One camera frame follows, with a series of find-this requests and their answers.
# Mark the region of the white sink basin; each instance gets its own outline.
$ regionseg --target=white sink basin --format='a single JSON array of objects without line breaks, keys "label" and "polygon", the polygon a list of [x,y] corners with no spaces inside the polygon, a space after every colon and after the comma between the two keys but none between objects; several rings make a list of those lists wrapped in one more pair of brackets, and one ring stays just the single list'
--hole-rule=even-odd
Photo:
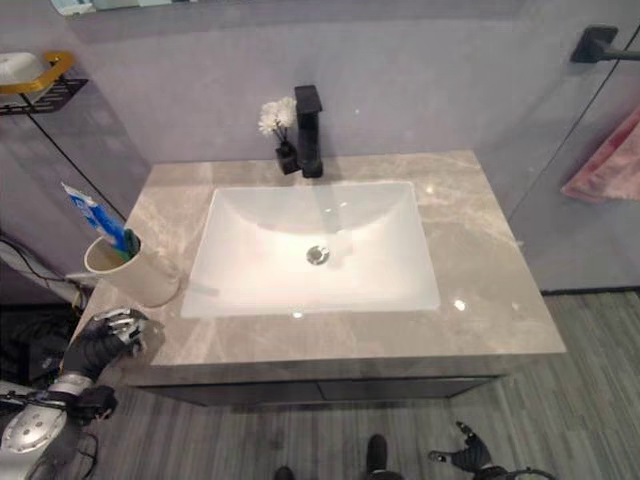
[{"label": "white sink basin", "polygon": [[183,317],[437,308],[408,182],[219,188]]}]

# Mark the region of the tiled floor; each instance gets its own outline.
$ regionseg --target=tiled floor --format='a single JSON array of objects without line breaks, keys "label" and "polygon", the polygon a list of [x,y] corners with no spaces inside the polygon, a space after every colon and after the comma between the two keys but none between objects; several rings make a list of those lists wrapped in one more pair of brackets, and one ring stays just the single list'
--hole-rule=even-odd
[{"label": "tiled floor", "polygon": [[[640,298],[547,297],[569,353],[451,401],[260,409],[203,408],[122,389],[94,478],[270,480],[289,464],[299,480],[356,480],[366,441],[390,442],[390,466],[414,480],[470,478],[427,462],[457,448],[453,422],[473,426],[507,468],[562,479],[640,478]],[[77,478],[87,462],[76,462]]]}]

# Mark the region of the black towel hook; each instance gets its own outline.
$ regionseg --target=black towel hook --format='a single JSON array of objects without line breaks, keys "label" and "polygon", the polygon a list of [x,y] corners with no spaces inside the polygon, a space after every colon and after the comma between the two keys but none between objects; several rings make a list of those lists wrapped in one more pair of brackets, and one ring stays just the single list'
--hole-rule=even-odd
[{"label": "black towel hook", "polygon": [[640,61],[640,52],[617,50],[611,47],[618,27],[590,25],[582,32],[578,46],[571,54],[573,63],[597,63],[601,60]]}]

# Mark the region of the black glove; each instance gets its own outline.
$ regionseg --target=black glove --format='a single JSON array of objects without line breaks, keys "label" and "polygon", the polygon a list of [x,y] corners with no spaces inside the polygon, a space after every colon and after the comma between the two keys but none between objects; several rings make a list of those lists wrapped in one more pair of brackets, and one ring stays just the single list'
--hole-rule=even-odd
[{"label": "black glove", "polygon": [[63,372],[76,372],[95,382],[104,368],[129,348],[111,332],[106,319],[92,318],[64,354]]}]

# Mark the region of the towel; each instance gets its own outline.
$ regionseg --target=towel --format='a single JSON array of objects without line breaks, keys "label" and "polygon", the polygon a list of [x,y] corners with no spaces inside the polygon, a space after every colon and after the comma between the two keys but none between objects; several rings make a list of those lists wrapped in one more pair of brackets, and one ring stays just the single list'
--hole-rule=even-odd
[{"label": "towel", "polygon": [[598,148],[562,193],[590,203],[640,201],[640,107]]}]

